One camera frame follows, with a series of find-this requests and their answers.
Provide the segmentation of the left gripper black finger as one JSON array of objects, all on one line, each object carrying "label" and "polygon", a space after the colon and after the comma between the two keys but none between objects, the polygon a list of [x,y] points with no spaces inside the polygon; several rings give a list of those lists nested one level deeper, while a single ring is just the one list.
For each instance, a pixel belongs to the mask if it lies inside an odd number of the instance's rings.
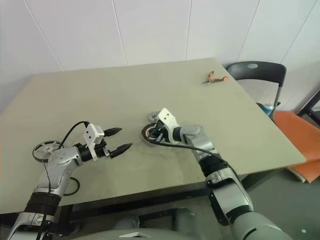
[{"label": "left gripper black finger", "polygon": [[123,154],[125,151],[127,151],[133,144],[132,143],[126,143],[119,147],[117,147],[115,150],[109,151],[109,157],[115,158],[121,154]]},{"label": "left gripper black finger", "polygon": [[121,127],[113,127],[103,131],[104,137],[111,137],[122,130]]}]

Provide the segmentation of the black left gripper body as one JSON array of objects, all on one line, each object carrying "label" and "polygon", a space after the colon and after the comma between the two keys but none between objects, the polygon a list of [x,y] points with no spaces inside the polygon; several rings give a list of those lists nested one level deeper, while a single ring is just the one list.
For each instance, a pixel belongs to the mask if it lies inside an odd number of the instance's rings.
[{"label": "black left gripper body", "polygon": [[109,150],[107,149],[107,143],[104,139],[99,144],[95,145],[95,153],[97,158],[110,157]]}]

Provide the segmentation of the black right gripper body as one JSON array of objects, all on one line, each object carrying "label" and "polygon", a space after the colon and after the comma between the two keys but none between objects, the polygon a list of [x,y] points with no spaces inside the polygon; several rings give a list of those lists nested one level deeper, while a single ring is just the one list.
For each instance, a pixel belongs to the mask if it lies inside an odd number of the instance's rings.
[{"label": "black right gripper body", "polygon": [[159,121],[157,123],[149,124],[149,141],[158,143],[168,143],[168,131],[165,125]]}]

